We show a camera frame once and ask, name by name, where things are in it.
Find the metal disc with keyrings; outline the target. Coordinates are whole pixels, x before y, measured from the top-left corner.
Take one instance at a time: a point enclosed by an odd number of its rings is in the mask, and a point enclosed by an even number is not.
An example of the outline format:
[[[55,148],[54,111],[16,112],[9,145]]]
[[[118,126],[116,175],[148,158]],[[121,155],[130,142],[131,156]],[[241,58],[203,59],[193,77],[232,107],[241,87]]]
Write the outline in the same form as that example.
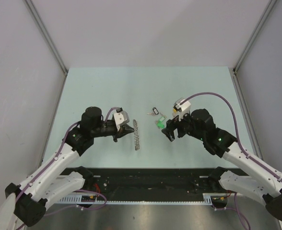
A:
[[[134,128],[134,147],[138,151],[140,149],[140,136],[139,136],[139,127],[138,122],[133,119],[133,128]]]

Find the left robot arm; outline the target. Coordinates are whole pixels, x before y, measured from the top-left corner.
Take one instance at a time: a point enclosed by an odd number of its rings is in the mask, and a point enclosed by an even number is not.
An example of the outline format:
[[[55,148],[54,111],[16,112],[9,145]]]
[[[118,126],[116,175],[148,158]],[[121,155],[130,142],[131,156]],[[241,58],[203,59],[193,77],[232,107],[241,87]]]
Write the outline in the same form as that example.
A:
[[[129,126],[129,115],[121,107],[111,108],[106,117],[98,107],[86,108],[80,121],[68,128],[58,150],[47,162],[19,184],[10,183],[5,188],[6,197],[15,195],[14,219],[19,219],[22,226],[32,227],[64,196],[78,190],[91,190],[93,175],[84,167],[77,168],[58,183],[55,180],[94,144],[95,138],[111,136],[117,142],[133,132],[134,128]]]

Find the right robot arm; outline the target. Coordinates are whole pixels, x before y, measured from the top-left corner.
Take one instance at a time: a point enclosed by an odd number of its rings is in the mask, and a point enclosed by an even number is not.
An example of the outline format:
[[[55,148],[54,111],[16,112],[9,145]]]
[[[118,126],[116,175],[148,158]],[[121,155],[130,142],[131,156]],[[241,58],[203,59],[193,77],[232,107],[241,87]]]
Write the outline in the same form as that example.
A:
[[[261,203],[272,216],[282,221],[282,172],[248,153],[240,146],[238,138],[216,127],[206,109],[195,110],[183,117],[177,115],[167,121],[162,133],[170,141],[184,135],[196,138],[211,155],[216,155],[244,171],[247,178],[218,167],[210,175],[209,188],[214,192],[225,189],[240,193]]]

